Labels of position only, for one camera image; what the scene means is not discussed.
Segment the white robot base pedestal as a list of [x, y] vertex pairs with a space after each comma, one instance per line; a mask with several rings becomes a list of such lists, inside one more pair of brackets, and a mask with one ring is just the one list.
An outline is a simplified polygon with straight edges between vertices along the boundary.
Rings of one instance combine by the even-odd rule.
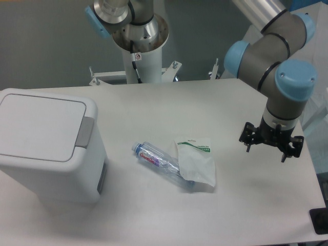
[[169, 28], [160, 15], [142, 26], [128, 24], [112, 37], [121, 50], [128, 84], [162, 82], [162, 48]]

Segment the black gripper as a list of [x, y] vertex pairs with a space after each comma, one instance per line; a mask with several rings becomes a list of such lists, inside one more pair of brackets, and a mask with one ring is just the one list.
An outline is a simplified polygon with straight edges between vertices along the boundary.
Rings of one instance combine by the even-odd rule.
[[246, 122], [239, 141], [247, 147], [246, 152], [250, 151], [252, 145], [260, 143], [277, 147], [283, 153], [281, 162], [285, 162], [287, 158], [299, 158], [303, 148], [304, 137], [291, 137], [293, 130], [294, 128], [283, 130], [281, 126], [272, 128], [264, 120], [259, 127]]

